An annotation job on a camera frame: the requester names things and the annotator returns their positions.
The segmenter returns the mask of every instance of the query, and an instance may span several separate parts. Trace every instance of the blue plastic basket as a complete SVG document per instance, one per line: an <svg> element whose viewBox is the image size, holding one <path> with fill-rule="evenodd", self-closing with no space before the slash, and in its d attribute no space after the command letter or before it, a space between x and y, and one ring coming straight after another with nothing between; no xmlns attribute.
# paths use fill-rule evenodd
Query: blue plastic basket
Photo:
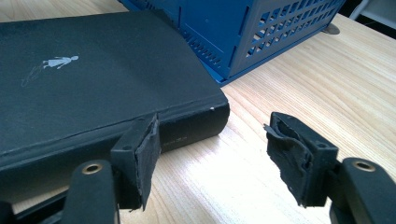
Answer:
<svg viewBox="0 0 396 224"><path fill-rule="evenodd" d="M326 28L345 0L121 0L163 9L220 84Z"/></svg>

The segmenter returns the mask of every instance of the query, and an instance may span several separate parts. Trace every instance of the book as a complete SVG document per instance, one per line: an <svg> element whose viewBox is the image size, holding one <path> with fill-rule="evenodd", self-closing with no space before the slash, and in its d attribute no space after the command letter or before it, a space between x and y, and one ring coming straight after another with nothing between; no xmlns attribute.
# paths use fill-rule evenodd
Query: book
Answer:
<svg viewBox="0 0 396 224"><path fill-rule="evenodd" d="M0 23L0 201L68 184L133 120L162 151L222 131L228 100L159 10Z"/></svg>

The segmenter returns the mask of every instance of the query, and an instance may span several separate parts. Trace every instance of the metal ring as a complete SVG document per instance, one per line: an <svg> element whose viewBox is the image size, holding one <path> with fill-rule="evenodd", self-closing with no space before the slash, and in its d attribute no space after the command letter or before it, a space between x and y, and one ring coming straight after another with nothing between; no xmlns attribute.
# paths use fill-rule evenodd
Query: metal ring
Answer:
<svg viewBox="0 0 396 224"><path fill-rule="evenodd" d="M93 163L93 164L86 165L84 167L84 169L82 169L82 173L84 175L92 175L92 174L95 174L95 173L99 172L100 170L102 170L102 168L103 168L102 164Z"/></svg>
<svg viewBox="0 0 396 224"><path fill-rule="evenodd" d="M367 163L365 161L354 161L353 165L356 168L363 170L365 172L374 172L375 171L375 167L372 164Z"/></svg>

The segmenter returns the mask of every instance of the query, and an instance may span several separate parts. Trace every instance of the wooden table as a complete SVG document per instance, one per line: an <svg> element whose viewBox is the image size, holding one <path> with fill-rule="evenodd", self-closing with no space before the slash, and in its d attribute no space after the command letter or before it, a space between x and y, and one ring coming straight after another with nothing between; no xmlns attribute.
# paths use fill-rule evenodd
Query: wooden table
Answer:
<svg viewBox="0 0 396 224"><path fill-rule="evenodd" d="M116 0L0 0L0 21L125 10ZM121 211L122 223L330 223L330 202L297 206L267 156L272 111L339 146L339 160L375 161L395 180L396 41L340 15L333 24L340 35L315 35L223 87L224 131L162 154L146 211Z"/></svg>

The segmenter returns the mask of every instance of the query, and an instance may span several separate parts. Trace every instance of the black book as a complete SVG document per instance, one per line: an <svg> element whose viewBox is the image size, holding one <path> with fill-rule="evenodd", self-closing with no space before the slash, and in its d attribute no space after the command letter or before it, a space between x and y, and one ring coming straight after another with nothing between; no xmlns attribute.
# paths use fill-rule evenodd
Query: black book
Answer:
<svg viewBox="0 0 396 224"><path fill-rule="evenodd" d="M153 113L163 152L220 133L230 113L161 11L0 23L0 201L67 185Z"/></svg>

